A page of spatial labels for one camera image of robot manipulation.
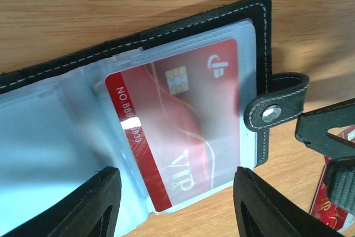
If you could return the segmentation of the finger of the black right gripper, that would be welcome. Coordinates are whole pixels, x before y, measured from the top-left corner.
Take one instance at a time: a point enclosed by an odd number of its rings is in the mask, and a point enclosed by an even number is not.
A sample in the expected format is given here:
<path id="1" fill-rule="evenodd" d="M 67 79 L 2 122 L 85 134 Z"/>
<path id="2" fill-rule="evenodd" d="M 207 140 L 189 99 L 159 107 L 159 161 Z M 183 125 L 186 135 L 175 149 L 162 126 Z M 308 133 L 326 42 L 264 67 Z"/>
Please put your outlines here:
<path id="1" fill-rule="evenodd" d="M 301 114 L 295 137 L 306 147 L 329 158 L 354 156 L 354 144 L 328 132 L 354 124 L 354 99 Z"/>
<path id="2" fill-rule="evenodd" d="M 354 214 L 354 157 L 331 159 L 326 166 L 324 183 L 330 202 Z"/>

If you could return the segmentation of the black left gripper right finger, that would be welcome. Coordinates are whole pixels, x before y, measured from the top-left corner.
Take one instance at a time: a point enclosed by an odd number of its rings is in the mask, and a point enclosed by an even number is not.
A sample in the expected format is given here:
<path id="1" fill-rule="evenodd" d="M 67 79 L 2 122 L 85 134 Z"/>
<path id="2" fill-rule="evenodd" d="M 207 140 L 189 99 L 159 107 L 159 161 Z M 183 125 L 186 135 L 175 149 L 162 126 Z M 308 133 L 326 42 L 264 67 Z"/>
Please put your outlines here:
<path id="1" fill-rule="evenodd" d="M 249 168 L 237 168 L 233 197 L 239 236 L 341 236 Z"/>

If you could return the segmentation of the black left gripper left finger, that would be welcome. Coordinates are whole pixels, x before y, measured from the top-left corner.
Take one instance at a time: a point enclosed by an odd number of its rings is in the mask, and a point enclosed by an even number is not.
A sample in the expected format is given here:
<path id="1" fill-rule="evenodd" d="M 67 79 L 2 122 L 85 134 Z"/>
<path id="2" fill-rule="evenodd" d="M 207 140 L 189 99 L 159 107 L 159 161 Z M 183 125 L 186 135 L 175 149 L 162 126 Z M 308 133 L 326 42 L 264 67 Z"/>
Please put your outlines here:
<path id="1" fill-rule="evenodd" d="M 61 201 L 4 236 L 114 236 L 120 171 L 105 167 Z"/>

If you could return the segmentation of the red VIP card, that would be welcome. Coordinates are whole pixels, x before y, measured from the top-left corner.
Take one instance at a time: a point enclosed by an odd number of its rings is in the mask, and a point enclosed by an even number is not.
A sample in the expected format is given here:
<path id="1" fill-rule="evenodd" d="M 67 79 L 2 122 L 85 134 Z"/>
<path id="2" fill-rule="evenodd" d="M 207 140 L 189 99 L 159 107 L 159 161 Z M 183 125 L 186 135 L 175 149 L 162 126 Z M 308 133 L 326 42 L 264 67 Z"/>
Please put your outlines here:
<path id="1" fill-rule="evenodd" d="M 157 212 L 231 181 L 240 163 L 238 52 L 229 38 L 106 77 Z"/>

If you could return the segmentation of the black leather card holder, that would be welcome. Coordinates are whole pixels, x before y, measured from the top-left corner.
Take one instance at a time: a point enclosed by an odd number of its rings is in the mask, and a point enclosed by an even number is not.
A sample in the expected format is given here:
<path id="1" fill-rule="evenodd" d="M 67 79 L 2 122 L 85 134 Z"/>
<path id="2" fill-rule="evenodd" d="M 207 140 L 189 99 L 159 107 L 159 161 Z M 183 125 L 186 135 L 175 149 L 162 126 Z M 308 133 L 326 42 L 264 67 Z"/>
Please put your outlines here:
<path id="1" fill-rule="evenodd" d="M 271 0 L 242 0 L 1 75 L 1 235 L 49 209 L 105 167 L 120 171 L 114 236 L 232 185 L 268 159 L 271 127 L 303 111 L 308 76 L 273 73 Z M 231 181 L 157 212 L 105 85 L 108 75 L 207 44 L 239 45 L 240 163 Z"/>

